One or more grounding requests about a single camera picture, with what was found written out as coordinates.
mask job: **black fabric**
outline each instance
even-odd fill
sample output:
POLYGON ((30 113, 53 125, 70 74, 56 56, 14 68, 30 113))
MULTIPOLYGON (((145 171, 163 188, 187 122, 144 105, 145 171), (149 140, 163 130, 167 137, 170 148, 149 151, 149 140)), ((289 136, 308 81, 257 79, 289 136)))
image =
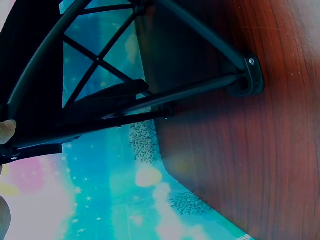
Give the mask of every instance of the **black fabric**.
MULTIPOLYGON (((30 59, 60 18, 57 0, 17 0, 0 33, 0 104, 7 103, 30 59)), ((17 135, 43 125, 62 107, 63 42, 51 53, 30 86, 18 110, 17 135)))
POLYGON ((148 88, 149 85, 142 79, 114 85, 66 107, 56 122, 66 125, 100 120, 113 113, 119 105, 136 100, 137 95, 148 88))

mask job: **screw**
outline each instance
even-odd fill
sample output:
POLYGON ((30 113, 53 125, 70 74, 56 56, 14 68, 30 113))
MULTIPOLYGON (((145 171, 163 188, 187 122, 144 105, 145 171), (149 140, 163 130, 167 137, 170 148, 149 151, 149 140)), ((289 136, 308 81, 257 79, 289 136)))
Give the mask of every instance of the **screw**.
POLYGON ((250 63, 251 65, 255 65, 255 60, 254 60, 253 58, 250 58, 250 59, 249 59, 249 63, 250 63))

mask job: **black plastic mount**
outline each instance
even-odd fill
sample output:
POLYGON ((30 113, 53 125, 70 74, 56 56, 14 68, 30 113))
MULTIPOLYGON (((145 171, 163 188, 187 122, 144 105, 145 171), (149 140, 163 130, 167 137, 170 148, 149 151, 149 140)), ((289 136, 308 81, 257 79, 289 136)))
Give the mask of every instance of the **black plastic mount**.
MULTIPOLYGON (((33 156, 37 154, 49 154, 50 151, 59 150, 59 144, 65 143, 66 140, 81 136, 86 133, 95 132, 107 128, 114 128, 121 125, 133 124, 142 121, 148 121, 156 118, 172 117, 173 112, 171 103, 183 98, 188 98, 197 94, 217 89, 227 89, 229 94, 235 97, 247 96, 260 93, 264 88, 264 79, 260 68, 259 60, 254 55, 243 56, 240 52, 233 48, 229 43, 222 39, 219 34, 205 26, 197 20, 188 11, 176 4, 173 0, 154 0, 167 7, 181 21, 192 28, 196 33, 200 34, 217 50, 219 50, 231 63, 232 70, 227 74, 216 78, 199 80, 191 84, 180 86, 171 90, 153 94, 150 91, 144 92, 145 97, 137 99, 133 102, 118 106, 113 113, 108 113, 104 120, 96 120, 88 123, 61 126, 52 129, 48 126, 46 129, 38 129, 37 132, 28 136, 13 137, 6 145, 0 145, 0 164, 9 163, 19 159, 33 156), (150 113, 140 113, 134 115, 126 115, 132 111, 137 111, 149 107, 159 106, 158 111, 150 113), (55 146, 54 150, 47 150, 46 146, 55 146)), ((119 28, 111 40, 107 43, 99 55, 86 49, 70 37, 64 36, 64 42, 78 50, 80 53, 93 61, 91 67, 75 88, 71 97, 67 101, 66 106, 74 103, 82 91, 88 80, 95 72, 98 66, 103 67, 111 74, 118 77, 123 82, 134 81, 123 72, 119 71, 111 64, 104 61, 105 56, 114 46, 116 41, 125 32, 125 30, 134 22, 138 16, 146 13, 146 8, 152 4, 150 0, 129 0, 128 4, 120 4, 113 6, 96 7, 85 9, 91 0, 75 0, 68 10, 61 15, 60 20, 47 35, 42 42, 29 64, 25 68, 18 83, 16 84, 7 104, 0 105, 0 121, 14 119, 20 107, 24 96, 34 80, 37 69, 41 64, 44 56, 50 50, 52 44, 64 35, 68 27, 80 15, 94 14, 107 11, 117 11, 124 9, 132 9, 133 13, 127 21, 119 28)))

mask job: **finger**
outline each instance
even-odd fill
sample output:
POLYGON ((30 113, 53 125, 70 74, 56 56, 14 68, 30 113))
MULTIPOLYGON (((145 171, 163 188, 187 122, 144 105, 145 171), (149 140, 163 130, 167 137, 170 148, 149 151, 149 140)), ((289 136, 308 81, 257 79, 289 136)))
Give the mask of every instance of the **finger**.
POLYGON ((14 120, 0 122, 0 145, 6 144, 15 134, 17 124, 14 120))

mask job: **hand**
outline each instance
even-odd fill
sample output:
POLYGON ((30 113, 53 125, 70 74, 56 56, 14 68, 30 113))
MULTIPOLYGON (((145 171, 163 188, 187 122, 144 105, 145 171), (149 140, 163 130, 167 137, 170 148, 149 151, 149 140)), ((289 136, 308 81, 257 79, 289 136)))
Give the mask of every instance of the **hand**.
POLYGON ((0 122, 0 145, 6 144, 14 136, 16 127, 14 120, 0 122))
MULTIPOLYGON (((0 122, 0 145, 6 144, 15 134, 17 123, 14 120, 0 122)), ((0 196, 0 240, 4 240, 11 223, 10 208, 0 196)))

